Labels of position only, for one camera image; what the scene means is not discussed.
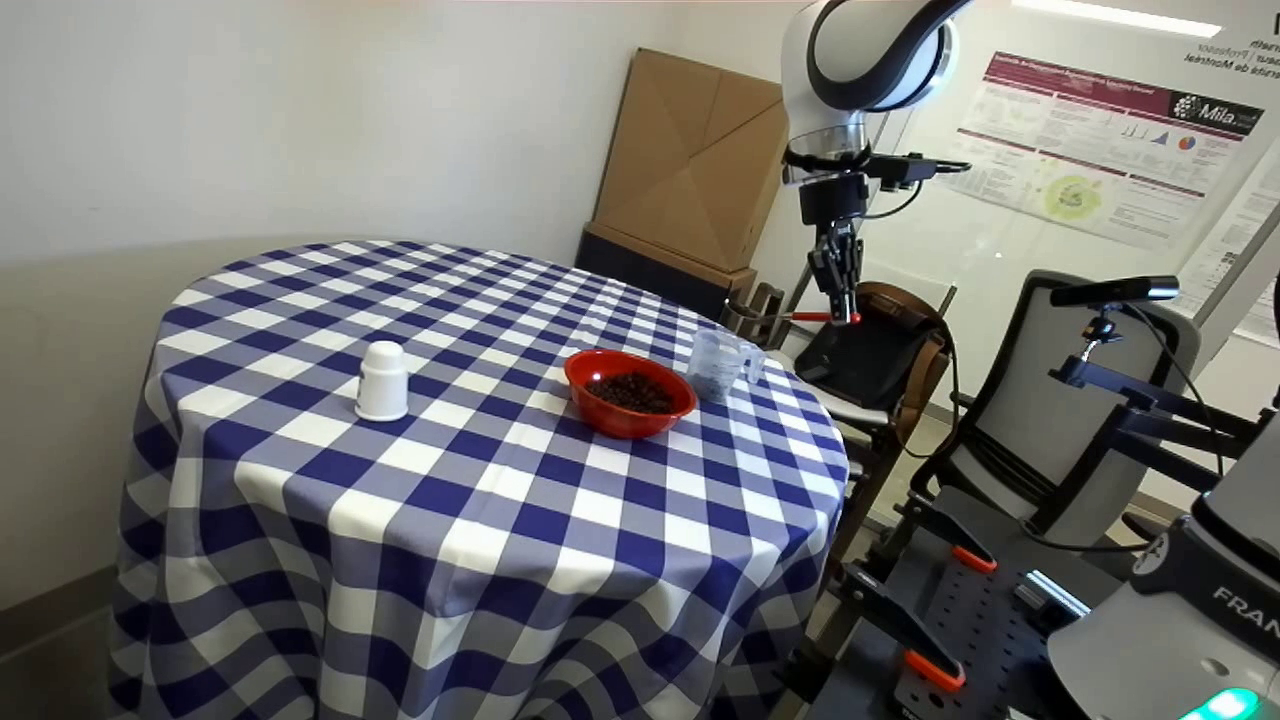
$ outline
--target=tablecloth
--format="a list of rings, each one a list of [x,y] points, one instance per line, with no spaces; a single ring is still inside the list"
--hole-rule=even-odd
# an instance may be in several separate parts
[[[759,718],[843,443],[778,365],[656,440],[558,365],[688,365],[641,288],[452,244],[302,244],[165,313],[124,486],[113,699],[138,718]],[[353,412],[401,342],[409,418]]]

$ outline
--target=floor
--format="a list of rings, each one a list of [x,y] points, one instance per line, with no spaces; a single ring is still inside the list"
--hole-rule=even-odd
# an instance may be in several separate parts
[[[5,720],[109,718],[109,611],[92,611],[20,652],[0,658]]]

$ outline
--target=red bowl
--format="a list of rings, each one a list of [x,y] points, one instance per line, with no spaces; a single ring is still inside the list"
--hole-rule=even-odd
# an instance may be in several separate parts
[[[594,429],[602,436],[621,436],[621,440],[668,434],[680,418],[688,418],[696,410],[691,383],[680,372],[670,372],[656,360],[633,356],[633,351],[613,351],[613,349],[571,351],[564,360],[564,381],[566,381],[566,402],[571,402],[574,418],[589,429]],[[645,410],[608,402],[593,390],[600,381],[645,381],[662,402],[670,402],[670,410],[645,412]]]

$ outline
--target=cardboard box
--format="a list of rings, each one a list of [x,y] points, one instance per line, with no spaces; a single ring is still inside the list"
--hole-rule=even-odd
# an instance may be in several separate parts
[[[641,47],[593,234],[704,279],[736,275],[751,270],[778,153],[776,83]]]

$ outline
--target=white wall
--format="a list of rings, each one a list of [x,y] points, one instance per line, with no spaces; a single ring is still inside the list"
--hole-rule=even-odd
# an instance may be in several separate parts
[[[635,43],[776,75],[790,6],[0,0],[0,611],[113,563],[157,317],[327,237],[571,259]]]

